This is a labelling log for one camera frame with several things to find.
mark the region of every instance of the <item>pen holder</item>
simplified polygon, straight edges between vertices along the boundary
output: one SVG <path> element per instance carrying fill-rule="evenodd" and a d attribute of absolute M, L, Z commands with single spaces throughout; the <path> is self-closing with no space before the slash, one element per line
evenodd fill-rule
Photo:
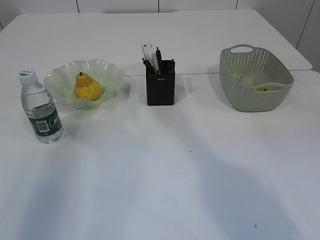
<path fill-rule="evenodd" d="M 170 106 L 175 102 L 175 62 L 162 60 L 162 72 L 150 74 L 146 69 L 146 100 L 148 106 Z"/>

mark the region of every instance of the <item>pear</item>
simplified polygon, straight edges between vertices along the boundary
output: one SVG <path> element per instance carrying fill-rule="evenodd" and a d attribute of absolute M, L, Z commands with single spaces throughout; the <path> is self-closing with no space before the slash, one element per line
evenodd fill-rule
<path fill-rule="evenodd" d="M 74 94 L 77 99 L 83 98 L 94 101 L 101 91 L 100 83 L 85 72 L 75 77 Z"/>

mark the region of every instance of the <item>object in basket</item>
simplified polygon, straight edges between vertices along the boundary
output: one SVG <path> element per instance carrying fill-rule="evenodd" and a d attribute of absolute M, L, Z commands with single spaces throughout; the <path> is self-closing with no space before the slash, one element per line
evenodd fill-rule
<path fill-rule="evenodd" d="M 258 87 L 256 89 L 256 91 L 258 91 L 258 92 L 267 92 L 267 91 L 269 91 L 269 89 L 268 89 L 267 86 L 263 86 L 263 87 Z"/>
<path fill-rule="evenodd" d="M 240 75 L 239 83 L 246 85 L 246 86 L 254 86 L 255 85 L 255 78 L 252 75 Z"/>

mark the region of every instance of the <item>green label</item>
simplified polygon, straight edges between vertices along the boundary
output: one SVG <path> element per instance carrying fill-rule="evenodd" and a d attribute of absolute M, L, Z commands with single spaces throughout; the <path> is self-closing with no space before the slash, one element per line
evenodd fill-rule
<path fill-rule="evenodd" d="M 41 137 L 50 136 L 55 134 L 61 128 L 61 121 L 57 109 L 44 118 L 29 118 L 36 135 Z"/>
<path fill-rule="evenodd" d="M 25 76 L 29 76 L 32 73 L 34 73 L 34 72 L 33 71 L 28 71 L 28 70 L 23 70 L 23 71 L 19 72 L 19 75 L 22 76 L 22 77 L 25 77 Z"/>

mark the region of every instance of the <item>plastic basket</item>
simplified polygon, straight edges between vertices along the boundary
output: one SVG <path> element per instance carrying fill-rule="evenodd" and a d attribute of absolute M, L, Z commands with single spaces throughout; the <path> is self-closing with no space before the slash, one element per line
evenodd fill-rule
<path fill-rule="evenodd" d="M 246 47 L 250 52 L 232 52 Z M 220 55 L 220 80 L 232 106 L 242 112 L 265 112 L 278 107 L 294 84 L 284 64 L 270 51 L 241 44 Z"/>

